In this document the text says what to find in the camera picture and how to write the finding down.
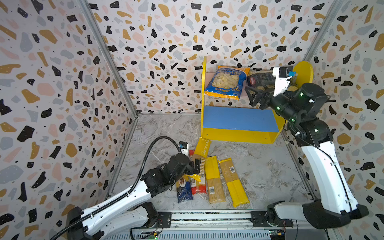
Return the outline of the black penne pasta bag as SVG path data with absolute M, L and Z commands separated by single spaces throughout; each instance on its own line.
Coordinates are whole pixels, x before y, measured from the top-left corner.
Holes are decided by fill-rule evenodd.
M 247 85 L 250 87 L 264 86 L 268 87 L 269 91 L 273 91 L 275 87 L 275 77 L 272 75 L 273 71 L 256 71 L 252 72 L 247 77 Z

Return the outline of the blue orecchiette pasta bag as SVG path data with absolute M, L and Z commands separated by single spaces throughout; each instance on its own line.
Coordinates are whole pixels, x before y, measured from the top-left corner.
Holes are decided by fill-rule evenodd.
M 205 88 L 207 96 L 239 100 L 243 83 L 247 79 L 250 68 L 218 66 L 213 78 Z

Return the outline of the yellow spaghetti bag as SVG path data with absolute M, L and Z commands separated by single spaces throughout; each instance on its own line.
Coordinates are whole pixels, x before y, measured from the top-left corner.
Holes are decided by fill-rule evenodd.
M 221 160 L 219 161 L 219 165 L 226 181 L 233 206 L 237 208 L 240 205 L 249 204 L 250 201 L 236 172 L 233 160 L 231 158 Z

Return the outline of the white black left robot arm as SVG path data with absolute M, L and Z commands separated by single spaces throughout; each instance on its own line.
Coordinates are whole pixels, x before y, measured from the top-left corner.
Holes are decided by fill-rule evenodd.
M 167 164 L 148 170 L 137 185 L 93 207 L 79 207 L 69 212 L 67 238 L 69 240 L 103 240 L 133 228 L 151 228 L 158 224 L 159 213 L 153 203 L 155 196 L 172 188 L 183 176 L 200 181 L 205 161 L 191 161 L 183 153 L 170 158 Z

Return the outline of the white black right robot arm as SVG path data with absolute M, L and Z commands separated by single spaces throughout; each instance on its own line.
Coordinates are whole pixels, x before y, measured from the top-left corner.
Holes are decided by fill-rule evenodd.
M 276 225 L 282 220 L 307 221 L 316 229 L 340 228 L 352 220 L 369 215 L 366 206 L 353 196 L 336 156 L 334 139 L 329 126 L 317 117 L 329 100 L 320 86 L 305 83 L 298 90 L 276 96 L 267 87 L 245 87 L 252 106 L 271 108 L 287 122 L 306 155 L 320 191 L 320 198 L 307 203 L 276 202 L 268 205 L 267 221 Z

